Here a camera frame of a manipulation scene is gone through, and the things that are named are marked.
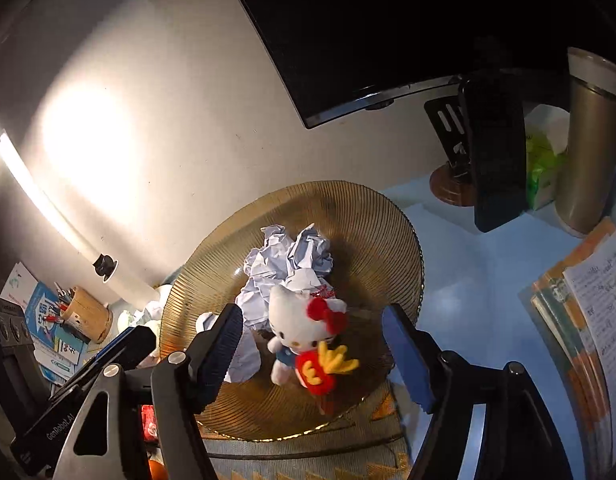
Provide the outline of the paper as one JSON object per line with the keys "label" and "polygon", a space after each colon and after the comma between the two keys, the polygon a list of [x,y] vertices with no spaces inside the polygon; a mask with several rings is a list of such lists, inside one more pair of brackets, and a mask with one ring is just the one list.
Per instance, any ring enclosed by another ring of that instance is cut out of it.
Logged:
{"label": "paper", "polygon": [[[202,313],[195,322],[196,333],[208,332],[215,325],[218,315]],[[251,329],[243,325],[242,336],[233,354],[233,359],[224,381],[229,384],[242,384],[255,376],[261,367],[261,356]]]}

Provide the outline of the Hello Kitty plush toy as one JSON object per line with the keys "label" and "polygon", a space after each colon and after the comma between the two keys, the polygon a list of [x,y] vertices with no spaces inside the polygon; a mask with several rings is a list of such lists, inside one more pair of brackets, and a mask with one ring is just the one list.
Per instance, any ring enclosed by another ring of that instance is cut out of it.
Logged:
{"label": "Hello Kitty plush toy", "polygon": [[346,346],[334,344],[348,327],[343,300],[275,285],[270,292],[269,324],[274,385],[283,386],[296,377],[309,393],[326,396],[335,389],[337,377],[360,367],[357,359],[347,357]]}

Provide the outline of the paper ball front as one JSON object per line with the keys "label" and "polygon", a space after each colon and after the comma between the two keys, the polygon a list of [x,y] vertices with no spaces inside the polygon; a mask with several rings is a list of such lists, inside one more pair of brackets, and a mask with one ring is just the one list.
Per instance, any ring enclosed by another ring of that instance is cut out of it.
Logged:
{"label": "paper ball front", "polygon": [[235,298],[242,309],[244,323],[251,330],[267,330],[271,288],[281,284],[296,267],[291,262],[291,248],[295,241],[279,224],[266,226],[260,231],[265,235],[263,245],[253,248],[243,262],[246,284]]}

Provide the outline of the paper ball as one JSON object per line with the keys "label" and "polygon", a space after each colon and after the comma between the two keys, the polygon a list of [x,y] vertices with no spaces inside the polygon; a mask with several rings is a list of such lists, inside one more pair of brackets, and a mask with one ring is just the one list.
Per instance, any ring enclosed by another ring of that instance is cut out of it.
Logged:
{"label": "paper ball", "polygon": [[314,224],[306,226],[296,237],[287,252],[289,272],[310,269],[325,278],[334,266],[331,242],[322,236]]}
{"label": "paper ball", "polygon": [[235,298],[242,309],[244,323],[251,330],[267,330],[271,288],[281,284],[296,267],[291,262],[291,248],[295,241],[279,224],[266,226],[260,231],[265,235],[263,245],[253,248],[243,262],[246,284]]}

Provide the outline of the pastel dango plush large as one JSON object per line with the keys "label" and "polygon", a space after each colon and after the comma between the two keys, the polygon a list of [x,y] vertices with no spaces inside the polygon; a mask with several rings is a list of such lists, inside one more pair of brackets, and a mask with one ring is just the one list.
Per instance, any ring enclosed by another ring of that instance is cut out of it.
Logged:
{"label": "pastel dango plush large", "polygon": [[171,292],[171,284],[163,284],[156,288],[159,293],[157,301],[151,301],[143,310],[137,309],[125,300],[118,300],[110,305],[110,312],[113,315],[110,338],[116,337],[129,327],[146,326],[156,338],[155,349],[139,364],[140,368],[154,366],[159,361],[159,335],[163,309]]}

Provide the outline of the red snack bag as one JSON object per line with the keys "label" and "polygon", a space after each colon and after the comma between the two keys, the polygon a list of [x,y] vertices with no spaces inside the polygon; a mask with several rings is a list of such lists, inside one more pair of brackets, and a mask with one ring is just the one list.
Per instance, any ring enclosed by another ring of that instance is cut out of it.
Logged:
{"label": "red snack bag", "polygon": [[154,406],[143,404],[141,406],[143,440],[148,444],[158,443],[158,430]]}

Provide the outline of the orange mandarin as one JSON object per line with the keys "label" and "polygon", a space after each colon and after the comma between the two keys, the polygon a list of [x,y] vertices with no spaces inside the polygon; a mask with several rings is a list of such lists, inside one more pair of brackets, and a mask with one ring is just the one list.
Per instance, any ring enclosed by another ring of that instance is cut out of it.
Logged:
{"label": "orange mandarin", "polygon": [[152,480],[168,480],[168,472],[165,466],[162,463],[157,462],[157,460],[149,460],[148,468],[150,468],[151,479]]}

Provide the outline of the black mesh pen cup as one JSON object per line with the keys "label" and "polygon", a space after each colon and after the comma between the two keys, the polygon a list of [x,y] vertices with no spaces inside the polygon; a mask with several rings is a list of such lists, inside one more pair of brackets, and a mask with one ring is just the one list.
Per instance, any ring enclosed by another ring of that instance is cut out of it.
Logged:
{"label": "black mesh pen cup", "polygon": [[77,330],[76,327],[71,326],[69,323],[66,323],[65,321],[63,321],[59,315],[48,314],[46,315],[46,321],[53,323],[55,326],[58,326],[59,328],[64,330],[66,334],[70,334],[76,337],[77,339],[81,340],[85,344],[88,344],[91,341],[90,338],[88,338],[83,333],[79,332],[79,330]]}

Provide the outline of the amber ribbed glass bowl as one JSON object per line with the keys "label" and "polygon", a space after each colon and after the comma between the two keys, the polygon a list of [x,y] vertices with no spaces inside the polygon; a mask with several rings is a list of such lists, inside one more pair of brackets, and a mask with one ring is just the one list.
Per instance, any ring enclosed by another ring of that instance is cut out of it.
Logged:
{"label": "amber ribbed glass bowl", "polygon": [[199,421],[235,439],[289,438],[385,382],[381,315],[399,304],[416,320],[423,290],[419,240],[385,195],[346,181],[287,186],[201,242],[171,288],[160,352],[187,347],[199,318],[236,304],[239,348]]}

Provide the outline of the patterned blue woven mat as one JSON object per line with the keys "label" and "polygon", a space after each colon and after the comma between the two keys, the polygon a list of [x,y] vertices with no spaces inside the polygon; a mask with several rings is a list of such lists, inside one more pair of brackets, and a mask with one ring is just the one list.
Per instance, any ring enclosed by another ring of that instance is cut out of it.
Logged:
{"label": "patterned blue woven mat", "polygon": [[405,479],[411,470],[409,445],[389,382],[311,434],[247,442],[201,427],[201,436],[220,479]]}

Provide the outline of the blue cover book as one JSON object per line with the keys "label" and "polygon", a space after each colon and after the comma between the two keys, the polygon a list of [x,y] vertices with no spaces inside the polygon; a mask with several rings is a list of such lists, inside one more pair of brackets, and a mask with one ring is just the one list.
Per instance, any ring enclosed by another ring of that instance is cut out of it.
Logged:
{"label": "blue cover book", "polygon": [[32,336],[73,366],[79,364],[84,342],[64,330],[60,300],[48,286],[37,283],[28,300],[25,318]]}

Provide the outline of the white cover book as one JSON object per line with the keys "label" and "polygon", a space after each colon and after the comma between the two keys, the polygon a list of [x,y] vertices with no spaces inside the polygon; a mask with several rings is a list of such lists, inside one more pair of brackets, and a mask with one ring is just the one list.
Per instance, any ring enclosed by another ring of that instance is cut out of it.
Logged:
{"label": "white cover book", "polygon": [[[32,292],[34,291],[38,280],[28,271],[23,263],[18,262],[13,266],[9,277],[0,292],[0,297],[11,301],[13,304],[18,304],[24,311],[28,306]],[[35,336],[32,336],[28,330],[26,318],[25,328],[31,336],[34,344],[34,357],[40,366],[42,376],[51,384],[62,386],[72,378],[75,373],[76,366],[63,359],[56,352],[42,344]]]}

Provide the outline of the white desk lamp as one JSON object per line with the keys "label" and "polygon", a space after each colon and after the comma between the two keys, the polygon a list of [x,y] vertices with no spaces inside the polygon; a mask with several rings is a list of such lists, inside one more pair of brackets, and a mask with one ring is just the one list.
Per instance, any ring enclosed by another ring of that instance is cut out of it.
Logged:
{"label": "white desk lamp", "polygon": [[6,131],[0,127],[0,159],[11,176],[34,204],[46,222],[72,246],[79,255],[91,264],[95,274],[119,298],[132,304],[137,310],[156,311],[165,305],[170,288],[167,285],[154,288],[137,277],[112,256],[96,249],[54,206],[52,200],[40,188],[23,159],[18,154]]}

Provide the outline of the black phone stand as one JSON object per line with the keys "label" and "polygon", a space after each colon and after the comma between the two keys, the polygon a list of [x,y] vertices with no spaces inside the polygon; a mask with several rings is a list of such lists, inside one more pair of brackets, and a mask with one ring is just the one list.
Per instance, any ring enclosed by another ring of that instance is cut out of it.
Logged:
{"label": "black phone stand", "polygon": [[492,231],[527,209],[526,130],[516,78],[492,73],[459,83],[424,104],[447,162],[430,190],[442,202],[474,208],[476,228]]}

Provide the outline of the green tissue pack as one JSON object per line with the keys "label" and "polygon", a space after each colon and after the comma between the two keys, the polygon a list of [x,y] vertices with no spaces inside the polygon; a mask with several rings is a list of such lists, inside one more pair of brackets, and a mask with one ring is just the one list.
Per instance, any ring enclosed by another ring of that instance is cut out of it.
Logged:
{"label": "green tissue pack", "polygon": [[525,118],[528,207],[539,210],[553,202],[564,165],[570,114],[556,106],[537,105]]}

